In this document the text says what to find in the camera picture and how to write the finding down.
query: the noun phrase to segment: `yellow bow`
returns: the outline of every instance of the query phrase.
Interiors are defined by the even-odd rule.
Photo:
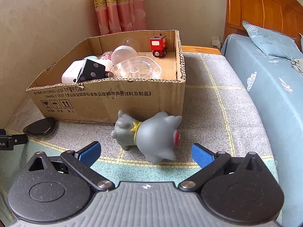
[[[131,129],[132,132],[134,132],[134,144],[136,145],[136,134],[137,134],[137,130],[139,128],[141,122],[137,123],[137,122],[133,122],[134,124],[134,128]]]

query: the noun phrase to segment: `pink curtain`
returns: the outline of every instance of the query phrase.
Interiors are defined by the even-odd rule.
[[[101,35],[146,30],[143,0],[94,0]]]

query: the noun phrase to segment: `plaid tablecloth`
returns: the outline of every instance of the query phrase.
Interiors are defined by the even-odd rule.
[[[14,151],[0,151],[0,192],[3,196],[0,219],[5,224],[15,220],[4,201],[13,180],[34,152],[43,150],[48,156],[54,156],[67,149],[77,151],[92,141],[99,141],[102,146],[101,157],[92,169],[116,186],[119,181],[173,181],[178,185],[200,169],[191,158],[191,146],[195,142],[214,152],[223,150],[236,157],[255,151],[278,180],[257,109],[225,57],[184,53],[184,58],[186,88],[177,161],[152,165],[136,147],[122,150],[110,137],[113,125],[58,122],[58,129],[51,137],[30,139],[27,145],[15,146]],[[32,100],[26,100],[7,130],[22,133],[25,126],[42,118]]]

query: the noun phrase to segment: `wooden headboard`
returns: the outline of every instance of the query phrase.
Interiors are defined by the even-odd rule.
[[[227,0],[224,40],[232,33],[248,36],[244,20],[295,38],[301,49],[303,6],[297,0]]]

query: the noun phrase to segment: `wooden table edge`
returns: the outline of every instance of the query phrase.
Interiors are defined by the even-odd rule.
[[[219,49],[200,47],[200,46],[182,45],[182,51],[185,53],[205,53],[205,54],[221,55],[221,52],[219,51]]]

